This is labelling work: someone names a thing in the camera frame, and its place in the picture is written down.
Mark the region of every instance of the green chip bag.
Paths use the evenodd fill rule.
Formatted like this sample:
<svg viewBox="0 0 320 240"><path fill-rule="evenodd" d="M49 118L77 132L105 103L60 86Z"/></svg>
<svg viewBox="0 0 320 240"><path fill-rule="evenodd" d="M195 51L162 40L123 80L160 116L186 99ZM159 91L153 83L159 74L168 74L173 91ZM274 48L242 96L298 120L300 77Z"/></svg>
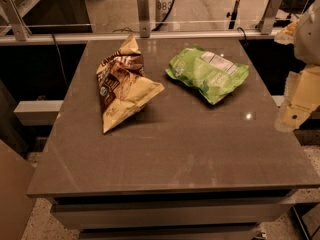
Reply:
<svg viewBox="0 0 320 240"><path fill-rule="evenodd" d="M171 78L198 89L213 105L244 82L249 66L232 63L199 48L186 48L170 61L166 72Z"/></svg>

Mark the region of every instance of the chip bag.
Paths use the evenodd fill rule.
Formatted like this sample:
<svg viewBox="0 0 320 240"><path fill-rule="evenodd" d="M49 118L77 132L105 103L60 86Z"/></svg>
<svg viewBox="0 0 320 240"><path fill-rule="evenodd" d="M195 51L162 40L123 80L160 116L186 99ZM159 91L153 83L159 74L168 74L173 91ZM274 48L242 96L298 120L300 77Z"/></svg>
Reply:
<svg viewBox="0 0 320 240"><path fill-rule="evenodd" d="M171 78L198 89L214 105L244 82L249 66L234 64L199 48L186 48L170 61L166 72Z"/></svg>
<svg viewBox="0 0 320 240"><path fill-rule="evenodd" d="M161 83L145 77L143 56L133 35L116 53L100 63L96 74L103 133L139 112L149 100L164 90Z"/></svg>

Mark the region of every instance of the brown chip bag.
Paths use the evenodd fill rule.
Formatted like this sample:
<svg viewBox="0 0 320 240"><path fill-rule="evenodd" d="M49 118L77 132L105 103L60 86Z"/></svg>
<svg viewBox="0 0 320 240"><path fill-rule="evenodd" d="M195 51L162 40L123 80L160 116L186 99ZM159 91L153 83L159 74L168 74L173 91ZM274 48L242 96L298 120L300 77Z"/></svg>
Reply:
<svg viewBox="0 0 320 240"><path fill-rule="evenodd" d="M164 90L160 83L144 76L143 56L133 35L97 70L103 133L140 111Z"/></svg>

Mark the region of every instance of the floor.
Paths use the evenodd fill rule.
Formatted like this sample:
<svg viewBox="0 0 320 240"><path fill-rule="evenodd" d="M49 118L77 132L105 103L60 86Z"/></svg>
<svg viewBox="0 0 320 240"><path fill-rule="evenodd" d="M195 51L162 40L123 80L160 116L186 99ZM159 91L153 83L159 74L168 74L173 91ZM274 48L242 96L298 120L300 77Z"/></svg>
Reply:
<svg viewBox="0 0 320 240"><path fill-rule="evenodd" d="M176 0L172 15L168 19L171 23L162 31L227 30L229 20L226 14L232 12L234 2L235 0ZM136 0L86 0L86 4L93 30L96 33L120 32L124 31L124 28L130 28L136 32L139 29ZM153 4L155 0L150 0L150 5ZM267 0L242 0L235 27L255 28L266 4ZM286 16L285 13L281 13L280 17ZM150 15L154 22L154 10L150 10ZM303 146L303 150L320 175L320 146L306 145ZM28 161L36 167L41 155L41 152L30 153ZM320 202L320 190L300 190L293 197L296 202ZM50 215L50 207L50 203L45 199L36 201L22 240L73 240L78 238L79 232L65 229ZM268 240L302 239L289 212L275 222L263 223L261 230L266 232Z"/></svg>

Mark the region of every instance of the metal post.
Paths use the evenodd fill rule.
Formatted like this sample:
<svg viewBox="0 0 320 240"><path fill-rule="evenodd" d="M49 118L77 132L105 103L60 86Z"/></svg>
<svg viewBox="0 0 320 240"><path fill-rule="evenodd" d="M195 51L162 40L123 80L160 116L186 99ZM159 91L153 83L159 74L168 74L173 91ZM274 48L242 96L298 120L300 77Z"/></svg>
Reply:
<svg viewBox="0 0 320 240"><path fill-rule="evenodd" d="M269 0L263 17L258 25L261 34L268 35L271 33L281 2L282 0Z"/></svg>
<svg viewBox="0 0 320 240"><path fill-rule="evenodd" d="M26 41L30 32L20 17L18 9L13 0L0 0L0 5L2 6L3 11L8 18L16 40Z"/></svg>
<svg viewBox="0 0 320 240"><path fill-rule="evenodd" d="M149 0L137 0L140 37L150 37Z"/></svg>

